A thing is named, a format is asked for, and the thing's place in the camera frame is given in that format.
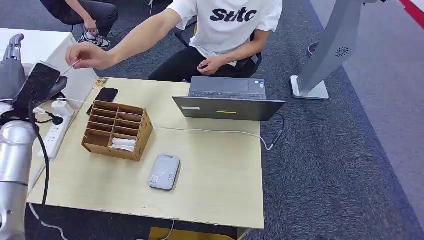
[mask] laptop keyboard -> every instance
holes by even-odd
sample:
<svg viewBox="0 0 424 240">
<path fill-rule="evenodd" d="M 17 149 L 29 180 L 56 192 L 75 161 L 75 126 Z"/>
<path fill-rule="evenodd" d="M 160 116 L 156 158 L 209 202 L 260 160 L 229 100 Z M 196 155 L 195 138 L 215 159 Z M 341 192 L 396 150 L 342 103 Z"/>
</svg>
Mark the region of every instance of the laptop keyboard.
<svg viewBox="0 0 424 240">
<path fill-rule="evenodd" d="M 247 99 L 247 100 L 263 100 L 262 94 L 248 93 L 226 93 L 214 91 L 192 91 L 190 97 L 196 98 L 215 98 L 215 99 Z"/>
</svg>

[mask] gray laptop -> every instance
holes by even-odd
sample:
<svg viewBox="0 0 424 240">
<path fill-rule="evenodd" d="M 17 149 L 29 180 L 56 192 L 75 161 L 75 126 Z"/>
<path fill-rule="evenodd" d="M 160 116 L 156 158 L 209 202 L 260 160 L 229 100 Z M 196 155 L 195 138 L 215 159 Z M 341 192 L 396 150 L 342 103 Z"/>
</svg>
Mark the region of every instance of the gray laptop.
<svg viewBox="0 0 424 240">
<path fill-rule="evenodd" d="M 187 118 L 268 121 L 286 103 L 266 100 L 262 79 L 193 77 L 189 96 L 172 97 Z"/>
<path fill-rule="evenodd" d="M 189 97 L 266 100 L 265 81 L 252 78 L 194 76 Z"/>
</svg>

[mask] seated person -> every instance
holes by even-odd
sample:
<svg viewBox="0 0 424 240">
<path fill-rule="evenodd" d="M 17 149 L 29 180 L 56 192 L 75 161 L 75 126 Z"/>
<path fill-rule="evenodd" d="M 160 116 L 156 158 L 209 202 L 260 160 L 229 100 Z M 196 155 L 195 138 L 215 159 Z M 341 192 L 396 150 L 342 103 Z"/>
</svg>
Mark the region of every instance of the seated person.
<svg viewBox="0 0 424 240">
<path fill-rule="evenodd" d="M 174 27 L 184 29 L 197 16 L 198 31 L 190 47 L 176 53 L 151 75 L 151 80 L 180 82 L 192 76 L 232 77 L 236 62 L 254 56 L 275 31 L 282 0 L 174 0 L 163 12 L 132 30 L 110 51 L 87 43 L 68 48 L 66 61 L 74 67 L 104 70 L 143 53 Z M 249 41 L 254 32 L 255 38 Z"/>
<path fill-rule="evenodd" d="M 109 47 L 107 36 L 118 19 L 115 5 L 102 0 L 41 0 L 41 3 L 66 25 L 84 24 L 86 33 L 80 42 L 91 42 L 101 48 Z"/>
</svg>

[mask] sneaker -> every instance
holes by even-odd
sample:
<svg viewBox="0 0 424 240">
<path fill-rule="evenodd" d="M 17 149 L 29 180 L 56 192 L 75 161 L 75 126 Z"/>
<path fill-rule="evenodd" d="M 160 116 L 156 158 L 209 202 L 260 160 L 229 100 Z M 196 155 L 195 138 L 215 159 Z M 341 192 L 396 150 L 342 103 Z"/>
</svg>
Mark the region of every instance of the sneaker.
<svg viewBox="0 0 424 240">
<path fill-rule="evenodd" d="M 102 36 L 92 36 L 90 34 L 88 34 L 87 32 L 84 33 L 81 38 L 78 40 L 78 43 L 82 43 L 82 42 L 90 42 L 102 49 L 107 49 L 111 43 L 106 40 L 104 37 Z"/>
</svg>

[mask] white desk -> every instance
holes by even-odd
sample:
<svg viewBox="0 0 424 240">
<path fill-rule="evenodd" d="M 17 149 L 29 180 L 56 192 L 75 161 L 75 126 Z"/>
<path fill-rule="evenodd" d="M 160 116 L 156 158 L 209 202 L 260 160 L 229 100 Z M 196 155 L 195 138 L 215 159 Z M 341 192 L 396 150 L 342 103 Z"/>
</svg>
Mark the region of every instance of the white desk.
<svg viewBox="0 0 424 240">
<path fill-rule="evenodd" d="M 114 78 L 106 85 L 119 89 L 116 103 L 146 108 L 156 124 L 260 134 L 259 122 L 184 118 L 172 96 L 187 96 L 189 86 Z M 93 91 L 87 101 L 91 103 L 97 94 Z M 81 146 L 88 107 L 85 104 L 75 118 L 57 159 L 51 163 L 48 205 L 240 229 L 264 228 L 259 139 L 156 127 L 140 162 L 111 158 L 89 153 Z M 181 158 L 172 191 L 147 185 L 154 161 L 161 153 Z M 29 202 L 41 202 L 44 181 L 43 175 Z"/>
<path fill-rule="evenodd" d="M 61 72 L 69 67 L 65 61 L 66 50 L 68 46 L 77 42 L 70 32 L 0 28 L 0 61 L 3 60 L 11 37 L 16 34 L 25 36 L 21 48 L 21 62 L 24 67 L 29 66 L 31 68 L 39 61 L 48 63 Z M 67 98 L 80 101 L 87 98 L 97 80 L 97 75 L 91 68 L 78 71 L 72 69 L 66 76 L 68 83 L 62 93 Z M 73 102 L 73 104 L 76 107 L 82 105 L 77 102 Z"/>
</svg>

